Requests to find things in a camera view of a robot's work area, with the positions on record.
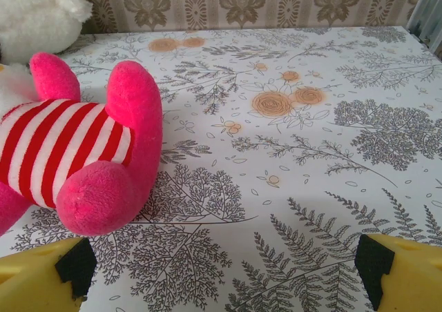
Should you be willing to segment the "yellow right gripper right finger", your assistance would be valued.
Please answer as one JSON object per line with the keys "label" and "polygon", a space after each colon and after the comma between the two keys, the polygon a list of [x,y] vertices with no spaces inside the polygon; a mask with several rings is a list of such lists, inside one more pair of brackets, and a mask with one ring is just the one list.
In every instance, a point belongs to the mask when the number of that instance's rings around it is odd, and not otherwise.
{"label": "yellow right gripper right finger", "polygon": [[375,312],[442,312],[442,247],[362,234],[355,266]]}

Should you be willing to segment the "aluminium frame post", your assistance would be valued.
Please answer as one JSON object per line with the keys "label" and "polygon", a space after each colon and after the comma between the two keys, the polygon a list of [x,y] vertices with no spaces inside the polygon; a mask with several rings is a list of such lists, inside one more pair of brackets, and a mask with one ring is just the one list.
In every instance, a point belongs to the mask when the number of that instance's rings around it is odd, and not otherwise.
{"label": "aluminium frame post", "polygon": [[406,28],[442,61],[442,0],[418,0]]}

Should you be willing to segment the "white teddy bear plush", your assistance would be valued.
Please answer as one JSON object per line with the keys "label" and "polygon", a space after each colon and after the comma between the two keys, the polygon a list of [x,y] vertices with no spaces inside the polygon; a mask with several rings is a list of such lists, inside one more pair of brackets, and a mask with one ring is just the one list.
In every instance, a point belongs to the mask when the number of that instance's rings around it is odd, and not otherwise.
{"label": "white teddy bear plush", "polygon": [[93,12],[88,0],[0,0],[0,63],[27,64],[76,42]]}

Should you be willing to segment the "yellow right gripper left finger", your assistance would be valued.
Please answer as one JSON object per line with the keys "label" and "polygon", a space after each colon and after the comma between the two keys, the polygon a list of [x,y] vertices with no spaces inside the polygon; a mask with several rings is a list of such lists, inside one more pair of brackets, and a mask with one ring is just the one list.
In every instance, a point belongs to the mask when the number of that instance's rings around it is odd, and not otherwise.
{"label": "yellow right gripper left finger", "polygon": [[0,312],[79,312],[97,260],[86,237],[0,258]]}

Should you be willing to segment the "pink striped plush toy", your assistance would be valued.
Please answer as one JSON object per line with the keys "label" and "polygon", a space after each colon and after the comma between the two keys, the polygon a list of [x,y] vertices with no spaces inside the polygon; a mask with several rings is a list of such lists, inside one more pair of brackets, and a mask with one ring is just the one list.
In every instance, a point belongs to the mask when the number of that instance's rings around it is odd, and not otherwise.
{"label": "pink striped plush toy", "polygon": [[33,205],[79,235],[105,235],[141,211],[162,149],[162,102],[135,61],[111,71],[105,103],[81,99],[58,56],[0,64],[0,235]]}

